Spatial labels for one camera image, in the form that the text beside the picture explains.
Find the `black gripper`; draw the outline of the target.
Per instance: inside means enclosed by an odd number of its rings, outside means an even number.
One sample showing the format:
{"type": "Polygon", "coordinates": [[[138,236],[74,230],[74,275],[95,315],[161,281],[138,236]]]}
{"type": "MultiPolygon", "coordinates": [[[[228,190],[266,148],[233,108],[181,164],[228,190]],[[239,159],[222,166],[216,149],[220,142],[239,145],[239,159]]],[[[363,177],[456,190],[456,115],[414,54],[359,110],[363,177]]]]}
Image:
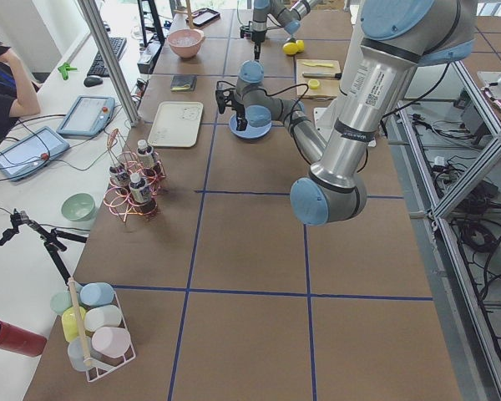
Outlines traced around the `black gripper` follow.
{"type": "Polygon", "coordinates": [[[227,107],[235,111],[235,129],[238,132],[246,130],[245,106],[236,99],[235,85],[227,81],[217,81],[215,84],[215,101],[220,114],[223,114],[227,107]]]}
{"type": "Polygon", "coordinates": [[[266,24],[246,24],[240,26],[240,37],[248,38],[254,44],[254,60],[260,60],[261,44],[266,40],[266,24]]]}

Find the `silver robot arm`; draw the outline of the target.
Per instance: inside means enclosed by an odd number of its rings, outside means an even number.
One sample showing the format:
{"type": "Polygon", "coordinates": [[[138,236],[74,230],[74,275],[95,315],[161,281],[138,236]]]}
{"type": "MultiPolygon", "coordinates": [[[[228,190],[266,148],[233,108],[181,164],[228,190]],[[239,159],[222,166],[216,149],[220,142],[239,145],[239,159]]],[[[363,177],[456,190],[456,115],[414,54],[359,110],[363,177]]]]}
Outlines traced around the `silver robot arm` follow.
{"type": "Polygon", "coordinates": [[[357,14],[334,123],[322,135],[301,103],[269,94],[257,59],[244,62],[235,86],[218,85],[219,110],[236,112],[236,128],[281,122],[309,162],[291,187],[290,202],[304,224],[346,221],[364,208],[367,191],[357,167],[385,114],[398,102],[416,69],[466,58],[473,50],[474,1],[363,1],[357,14]]]}
{"type": "Polygon", "coordinates": [[[274,18],[292,36],[300,28],[301,20],[319,3],[318,0],[299,0],[288,8],[279,0],[254,1],[251,20],[240,26],[240,37],[248,38],[254,44],[254,60],[260,60],[261,45],[269,30],[268,17],[274,18]]]}

